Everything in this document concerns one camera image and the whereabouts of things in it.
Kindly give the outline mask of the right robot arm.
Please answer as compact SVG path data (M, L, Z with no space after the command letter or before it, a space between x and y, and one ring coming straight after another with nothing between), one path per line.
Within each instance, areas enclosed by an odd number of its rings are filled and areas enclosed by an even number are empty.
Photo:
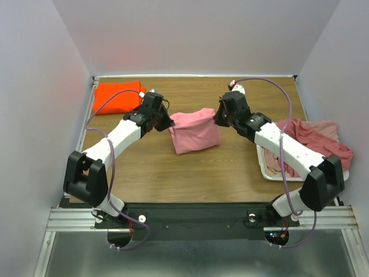
M252 113L245 95L239 91L225 93L219 103L214 116L216 125L232 127L238 135L277 155L303 180L301 188L268 204L265 211L268 223L278 225L293 212L319 212L344 190L342 164L336 155L325 157L282 133L270 118Z

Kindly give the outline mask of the pink t shirt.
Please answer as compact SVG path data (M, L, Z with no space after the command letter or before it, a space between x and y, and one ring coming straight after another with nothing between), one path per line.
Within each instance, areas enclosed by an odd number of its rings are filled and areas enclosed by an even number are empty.
M220 132L213 119L215 113L213 108L202 108L193 113L171 115L174 126L169 130L177 155L220 145Z

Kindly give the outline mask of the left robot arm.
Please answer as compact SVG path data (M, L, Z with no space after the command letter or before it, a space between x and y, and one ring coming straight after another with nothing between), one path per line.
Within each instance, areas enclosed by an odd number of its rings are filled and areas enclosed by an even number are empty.
M109 133L83 152L73 151L68 159L63 182L65 193L108 214L115 227L128 222L124 202L112 191L113 178L107 170L115 169L115 159L151 130L162 132L174 125L164 105L165 98L156 89L138 93L141 104L129 111Z

